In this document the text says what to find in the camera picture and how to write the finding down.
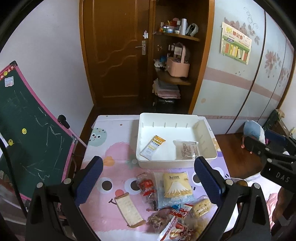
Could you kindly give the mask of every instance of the white plastic tray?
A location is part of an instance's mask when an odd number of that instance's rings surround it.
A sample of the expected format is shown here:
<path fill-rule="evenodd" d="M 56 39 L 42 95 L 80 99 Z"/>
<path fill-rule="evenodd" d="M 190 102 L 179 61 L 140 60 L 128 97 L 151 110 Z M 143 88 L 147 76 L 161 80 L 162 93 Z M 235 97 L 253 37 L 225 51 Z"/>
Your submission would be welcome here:
<path fill-rule="evenodd" d="M 166 141 L 156 150 L 149 161 L 140 152 L 158 135 Z M 187 168 L 193 167 L 194 160 L 176 160 L 174 140 L 198 141 L 200 155 L 208 163 L 217 157 L 211 128 L 203 116 L 142 113 L 139 120 L 136 157 L 142 168 Z"/>

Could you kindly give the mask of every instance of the table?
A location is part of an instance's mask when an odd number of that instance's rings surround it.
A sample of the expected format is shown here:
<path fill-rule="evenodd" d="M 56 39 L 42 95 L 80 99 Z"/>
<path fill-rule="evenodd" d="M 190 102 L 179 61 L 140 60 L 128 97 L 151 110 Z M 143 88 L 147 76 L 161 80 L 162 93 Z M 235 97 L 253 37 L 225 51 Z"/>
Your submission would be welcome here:
<path fill-rule="evenodd" d="M 141 214 L 147 218 L 152 212 L 145 203 L 145 198 L 140 194 L 136 186 L 136 176 L 143 172 L 159 172 L 159 169 L 142 169 L 136 159 L 136 143 L 139 126 L 139 115 L 100 115 L 93 124 L 93 131 L 88 141 L 88 146 L 81 168 L 97 155 L 104 161 L 104 169 L 95 187 L 91 191 L 85 204 L 80 209 L 86 220 L 102 241 L 111 240 L 156 240 L 158 234 L 154 233 L 149 225 L 137 228 L 129 228 L 121 216 L 115 196 L 129 192 L 133 203 Z M 211 162 L 211 167 L 217 170 L 225 179 L 229 178 L 229 172 L 224 157 L 208 126 L 211 137 L 215 144 L 218 157 Z M 187 171 L 194 197 L 205 195 L 194 168 L 169 169 L 167 172 Z M 237 219 L 238 211 L 234 209 L 232 218 L 226 229 L 230 230 Z"/>

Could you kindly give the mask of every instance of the chalkboard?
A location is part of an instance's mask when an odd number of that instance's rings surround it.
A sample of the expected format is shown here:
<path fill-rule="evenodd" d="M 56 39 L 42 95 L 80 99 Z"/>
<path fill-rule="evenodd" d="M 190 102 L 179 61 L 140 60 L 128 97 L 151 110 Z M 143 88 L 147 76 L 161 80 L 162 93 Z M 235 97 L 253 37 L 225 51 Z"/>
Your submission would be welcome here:
<path fill-rule="evenodd" d="M 33 92 L 15 61 L 0 72 L 0 133 L 9 144 L 23 197 L 31 199 L 38 182 L 52 185 L 65 178 L 74 140 Z M 0 170 L 9 174 L 3 155 Z"/>

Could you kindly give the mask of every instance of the wooden floor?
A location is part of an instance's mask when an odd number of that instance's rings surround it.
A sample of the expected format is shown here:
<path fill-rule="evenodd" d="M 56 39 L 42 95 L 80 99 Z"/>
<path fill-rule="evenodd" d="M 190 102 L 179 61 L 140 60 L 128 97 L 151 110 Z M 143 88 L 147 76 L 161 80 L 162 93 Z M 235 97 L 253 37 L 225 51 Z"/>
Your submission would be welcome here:
<path fill-rule="evenodd" d="M 216 135 L 231 177 L 246 178 L 261 171 L 260 158 L 241 148 L 242 133 Z"/>
<path fill-rule="evenodd" d="M 142 107 L 124 107 L 124 108 L 93 108 L 85 123 L 81 133 L 81 139 L 88 143 L 91 134 L 91 126 L 98 115 L 139 115 L 142 112 L 148 112 Z M 246 178 L 258 173 L 262 169 L 260 158 L 255 154 L 250 154 L 246 149 L 241 148 L 242 133 L 216 135 L 216 139 L 225 158 L 231 177 Z M 74 157 L 77 163 L 77 170 L 80 169 L 85 153 L 85 147 L 80 143 L 77 145 Z"/>

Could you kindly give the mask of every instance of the floral wall decal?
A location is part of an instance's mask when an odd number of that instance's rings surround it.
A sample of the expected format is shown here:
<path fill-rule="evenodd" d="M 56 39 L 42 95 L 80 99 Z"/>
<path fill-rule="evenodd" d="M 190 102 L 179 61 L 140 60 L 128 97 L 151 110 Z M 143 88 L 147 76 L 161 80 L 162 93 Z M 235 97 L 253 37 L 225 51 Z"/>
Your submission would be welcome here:
<path fill-rule="evenodd" d="M 265 55 L 266 61 L 264 68 L 266 69 L 266 73 L 268 73 L 267 78 L 270 77 L 270 73 L 273 67 L 276 69 L 276 63 L 279 61 L 279 66 L 281 66 L 281 61 L 279 58 L 279 54 L 273 51 L 267 50 L 267 54 Z"/>
<path fill-rule="evenodd" d="M 226 17 L 224 18 L 224 22 L 230 25 L 231 27 L 237 29 L 238 31 L 241 31 L 243 34 L 247 35 L 249 38 L 251 38 L 250 36 L 256 35 L 254 28 L 258 29 L 258 24 L 253 22 L 252 15 L 250 14 L 249 10 L 246 7 L 244 7 L 244 10 L 247 11 L 246 14 L 248 16 L 248 22 L 249 22 L 248 29 L 246 29 L 246 23 L 243 23 L 242 25 L 240 25 L 239 21 L 236 21 L 236 22 L 234 22 L 233 20 L 228 21 Z M 257 45 L 259 45 L 259 40 L 260 38 L 258 36 L 254 38 L 254 42 Z"/>
<path fill-rule="evenodd" d="M 281 69 L 281 73 L 279 75 L 279 87 L 285 86 L 287 84 L 289 75 L 290 71 L 288 70 L 288 68 L 284 67 Z"/>

